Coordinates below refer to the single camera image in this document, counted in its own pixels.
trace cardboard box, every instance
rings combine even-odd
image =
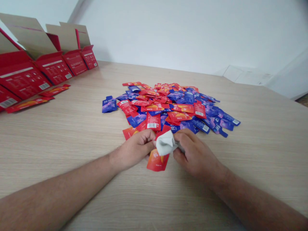
[[[73,74],[78,75],[88,70],[81,57],[81,49],[78,48],[76,32],[50,24],[46,24],[46,28],[48,33],[58,36],[61,49],[65,52],[63,57]]]
[[[54,85],[73,76],[62,56],[58,37],[46,33],[37,19],[2,13],[0,19]]]
[[[0,86],[0,112],[20,101],[21,99],[19,97],[8,91],[6,88]]]
[[[7,38],[8,35],[0,29],[0,84],[21,99],[28,99],[49,88],[51,83],[28,54]]]
[[[92,50],[94,45],[91,45],[87,27],[84,25],[65,22],[60,22],[60,25],[67,30],[75,30],[78,48],[81,49],[81,56],[83,57],[83,60],[85,61],[88,69],[90,70],[98,66],[95,55]]]

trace person's right hand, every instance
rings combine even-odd
[[[191,130],[183,129],[174,134],[185,154],[179,148],[174,150],[174,159],[192,176],[209,187],[218,186],[225,179],[227,168],[220,163],[210,148]]]

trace person's left hand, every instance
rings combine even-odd
[[[134,134],[111,152],[110,161],[118,171],[124,171],[139,163],[153,149],[155,149],[155,133],[151,129],[146,129]]]

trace floor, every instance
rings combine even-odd
[[[296,100],[296,102],[308,107],[308,94]]]

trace hand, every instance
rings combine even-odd
[[[174,159],[192,176],[215,187],[224,181],[226,167],[215,157],[210,148],[204,144],[191,130],[183,129],[174,134],[185,150],[174,150]]]
[[[135,166],[153,149],[155,149],[155,133],[151,129],[146,129],[134,134],[110,153],[110,160],[121,172]]]

